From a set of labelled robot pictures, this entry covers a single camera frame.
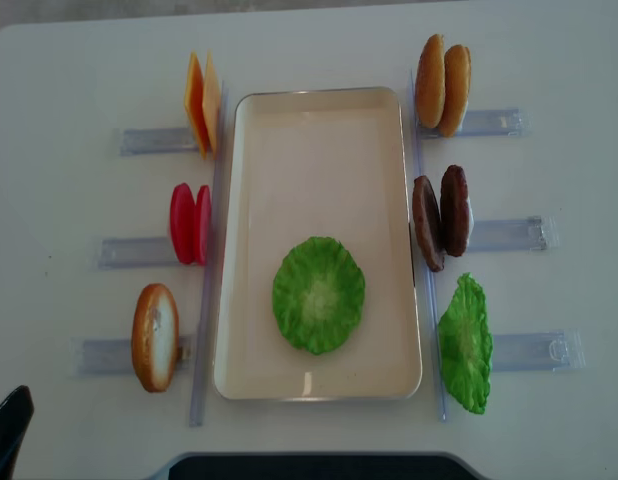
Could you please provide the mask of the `clear bun holder rail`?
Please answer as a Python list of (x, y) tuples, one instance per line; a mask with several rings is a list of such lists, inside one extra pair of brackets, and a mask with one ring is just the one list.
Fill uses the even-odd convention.
[(530, 132), (529, 118), (520, 108), (467, 110), (454, 137), (518, 137)]

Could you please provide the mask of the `green lettuce leaf on tray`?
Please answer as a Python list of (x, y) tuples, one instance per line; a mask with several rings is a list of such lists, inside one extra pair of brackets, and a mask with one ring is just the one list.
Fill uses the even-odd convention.
[(282, 260), (272, 286), (281, 335), (313, 355), (342, 346), (363, 316), (366, 279), (351, 253), (332, 237), (313, 236)]

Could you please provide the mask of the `red tomato slice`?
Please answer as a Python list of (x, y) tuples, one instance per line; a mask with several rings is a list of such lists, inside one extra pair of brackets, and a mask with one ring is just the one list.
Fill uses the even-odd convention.
[(188, 265), (194, 262), (193, 227), (195, 202), (186, 183), (177, 185), (170, 203), (170, 236), (177, 259)]
[(211, 194), (207, 185), (200, 187), (194, 210), (194, 259), (205, 266), (207, 263), (208, 232), (211, 222)]

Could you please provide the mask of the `clear bread holder rail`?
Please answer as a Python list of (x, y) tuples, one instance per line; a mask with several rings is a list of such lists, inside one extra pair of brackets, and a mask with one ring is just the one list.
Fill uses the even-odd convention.
[(130, 339), (74, 338), (70, 342), (74, 377), (135, 375)]

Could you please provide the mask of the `clear long rail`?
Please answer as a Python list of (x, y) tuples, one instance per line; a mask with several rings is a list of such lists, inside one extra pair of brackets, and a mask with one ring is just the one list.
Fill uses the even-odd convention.
[(218, 222), (221, 216), (220, 204), (223, 196), (224, 157), (225, 157), (225, 130), (226, 113), (230, 88), (225, 80), (222, 81), (222, 96), (220, 108), (219, 151), (214, 156), (215, 167), (211, 196), (211, 220), (208, 238), (208, 259), (204, 268), (204, 283), (201, 297), (200, 319), (198, 322), (193, 381), (189, 407), (189, 427), (203, 425), (204, 406), (207, 388), (206, 359), (208, 353), (208, 334), (211, 323), (213, 298), (216, 290), (216, 267), (218, 265)]
[[(412, 157), (413, 157), (413, 173), (417, 178), (423, 174), (422, 166), (422, 142), (420, 137), (419, 119), (415, 107), (415, 69), (410, 70), (410, 119), (411, 119), (411, 144), (412, 144)], [(424, 279), (424, 291), (425, 291), (425, 305), (426, 305), (426, 319), (430, 326), (430, 343), (432, 354), (432, 370), (433, 370), (433, 384), (435, 389), (435, 396), (438, 408), (438, 419), (441, 423), (447, 421), (447, 399), (444, 387), (444, 382), (441, 376), (441, 357), (438, 341), (438, 310), (437, 310), (437, 295), (436, 295), (436, 282), (433, 276), (433, 272), (429, 269), (426, 263), (423, 263), (421, 267), (422, 275)]]

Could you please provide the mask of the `clear right long rail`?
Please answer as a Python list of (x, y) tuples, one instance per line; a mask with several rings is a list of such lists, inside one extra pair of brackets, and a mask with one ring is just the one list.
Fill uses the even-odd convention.
[[(411, 119), (411, 144), (412, 144), (412, 157), (413, 157), (413, 173), (417, 178), (423, 174), (422, 166), (422, 142), (420, 137), (419, 119), (415, 107), (415, 69), (410, 70), (410, 119)], [(425, 305), (426, 305), (426, 319), (430, 326), (430, 343), (432, 354), (432, 370), (433, 370), (433, 384), (435, 389), (435, 396), (438, 408), (438, 419), (441, 423), (447, 421), (447, 399), (444, 387), (444, 382), (441, 376), (441, 357), (438, 341), (438, 310), (437, 310), (437, 295), (436, 295), (436, 282), (433, 276), (433, 272), (429, 269), (426, 263), (423, 263), (421, 267), (422, 275), (424, 279), (424, 291), (425, 291)]]

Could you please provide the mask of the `clear tomato holder rail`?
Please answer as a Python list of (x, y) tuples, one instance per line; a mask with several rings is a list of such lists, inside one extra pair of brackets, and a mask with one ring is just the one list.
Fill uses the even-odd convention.
[(99, 270), (180, 264), (168, 237), (104, 238), (97, 243), (94, 260)]

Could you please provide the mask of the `cream rectangular metal tray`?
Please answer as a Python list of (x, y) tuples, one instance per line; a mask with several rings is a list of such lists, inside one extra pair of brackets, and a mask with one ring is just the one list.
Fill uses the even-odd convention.
[[(387, 87), (251, 94), (237, 105), (213, 382), (228, 400), (407, 398), (422, 379), (401, 107)], [(292, 250), (327, 238), (365, 281), (362, 318), (319, 355), (272, 297)]]

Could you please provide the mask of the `black object lower left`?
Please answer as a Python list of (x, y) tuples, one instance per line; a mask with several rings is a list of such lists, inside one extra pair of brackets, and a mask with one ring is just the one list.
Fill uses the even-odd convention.
[(34, 405), (28, 386), (15, 388), (0, 403), (0, 479), (11, 479)]

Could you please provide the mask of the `clear patty holder rail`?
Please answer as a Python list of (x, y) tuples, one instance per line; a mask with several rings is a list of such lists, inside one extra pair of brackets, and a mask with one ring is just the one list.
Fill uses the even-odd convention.
[(466, 252), (543, 251), (559, 245), (555, 221), (551, 217), (530, 216), (476, 221)]

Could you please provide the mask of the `sliced bread piece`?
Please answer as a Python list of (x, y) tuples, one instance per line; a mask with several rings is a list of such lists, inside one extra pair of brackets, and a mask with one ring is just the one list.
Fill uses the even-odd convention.
[(165, 392), (178, 358), (179, 314), (171, 291), (162, 283), (147, 285), (133, 318), (131, 355), (134, 372), (150, 393)]

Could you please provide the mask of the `brown meat patty outer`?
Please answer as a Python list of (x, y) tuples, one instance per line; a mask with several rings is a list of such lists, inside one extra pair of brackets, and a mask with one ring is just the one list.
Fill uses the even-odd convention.
[(466, 176), (458, 165), (450, 165), (443, 175), (440, 215), (446, 253), (462, 256), (469, 241), (472, 214)]

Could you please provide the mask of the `clear left long rail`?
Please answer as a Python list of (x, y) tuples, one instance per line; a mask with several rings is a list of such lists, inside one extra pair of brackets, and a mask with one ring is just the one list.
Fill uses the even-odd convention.
[(198, 322), (193, 381), (189, 407), (189, 427), (203, 425), (204, 406), (207, 388), (206, 359), (208, 353), (208, 334), (211, 323), (213, 298), (216, 290), (216, 267), (218, 265), (218, 222), (221, 216), (220, 204), (223, 196), (224, 157), (225, 157), (225, 130), (226, 113), (230, 88), (225, 80), (222, 81), (222, 96), (220, 108), (219, 151), (214, 156), (215, 167), (211, 196), (211, 220), (208, 238), (208, 259), (204, 268), (204, 283), (201, 297), (200, 319)]

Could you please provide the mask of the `golden bun half inner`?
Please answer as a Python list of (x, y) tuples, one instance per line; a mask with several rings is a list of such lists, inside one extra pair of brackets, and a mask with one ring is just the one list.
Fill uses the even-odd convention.
[(421, 52), (415, 81), (415, 106), (420, 123), (436, 128), (445, 103), (444, 38), (432, 35)]

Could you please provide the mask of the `green lettuce leaf upright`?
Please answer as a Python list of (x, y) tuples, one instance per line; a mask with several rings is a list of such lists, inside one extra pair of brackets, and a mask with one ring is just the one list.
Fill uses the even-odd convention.
[(467, 272), (438, 324), (446, 391), (468, 412), (485, 413), (491, 391), (493, 336), (483, 287)]

